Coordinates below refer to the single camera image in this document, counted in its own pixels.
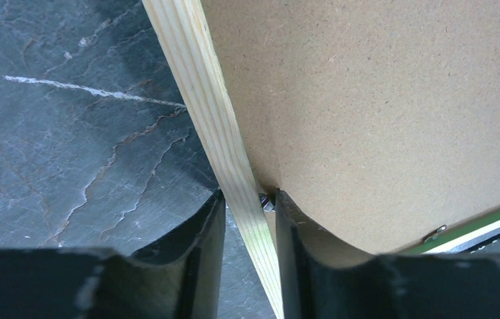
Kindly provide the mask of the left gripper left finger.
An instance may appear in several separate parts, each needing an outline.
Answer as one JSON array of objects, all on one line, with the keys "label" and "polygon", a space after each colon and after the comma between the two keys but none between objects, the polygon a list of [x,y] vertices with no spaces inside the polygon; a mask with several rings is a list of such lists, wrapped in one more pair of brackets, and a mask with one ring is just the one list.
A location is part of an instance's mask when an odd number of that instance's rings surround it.
[{"label": "left gripper left finger", "polygon": [[215,318],[226,203],[125,256],[103,247],[0,249],[0,318]]}]

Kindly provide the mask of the light wooden picture frame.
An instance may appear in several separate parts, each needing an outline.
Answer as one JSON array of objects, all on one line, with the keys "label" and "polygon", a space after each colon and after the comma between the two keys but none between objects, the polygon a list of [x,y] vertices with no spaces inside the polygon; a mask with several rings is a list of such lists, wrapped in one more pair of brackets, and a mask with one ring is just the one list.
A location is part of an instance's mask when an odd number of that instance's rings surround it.
[{"label": "light wooden picture frame", "polygon": [[[275,315],[286,318],[275,210],[276,193],[282,189],[264,189],[254,175],[203,2],[145,1],[143,6],[268,300]],[[454,226],[441,225],[402,249],[370,254],[469,253],[468,248],[499,232],[500,206]]]}]

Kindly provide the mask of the brown frame backing board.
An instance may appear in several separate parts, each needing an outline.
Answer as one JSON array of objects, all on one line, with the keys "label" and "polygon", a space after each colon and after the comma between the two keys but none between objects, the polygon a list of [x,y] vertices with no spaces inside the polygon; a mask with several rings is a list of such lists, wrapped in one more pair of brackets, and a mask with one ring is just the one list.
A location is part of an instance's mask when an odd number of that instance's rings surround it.
[{"label": "brown frame backing board", "polygon": [[258,183],[369,253],[500,206],[500,1],[204,1]]}]

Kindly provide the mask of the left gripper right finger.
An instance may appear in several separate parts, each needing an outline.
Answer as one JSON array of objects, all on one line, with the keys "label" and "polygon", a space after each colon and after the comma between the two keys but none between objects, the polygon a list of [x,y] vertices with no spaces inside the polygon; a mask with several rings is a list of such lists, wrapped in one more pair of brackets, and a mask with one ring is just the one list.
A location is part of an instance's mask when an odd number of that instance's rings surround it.
[{"label": "left gripper right finger", "polygon": [[500,253],[372,255],[285,191],[275,210],[286,318],[500,318]]}]

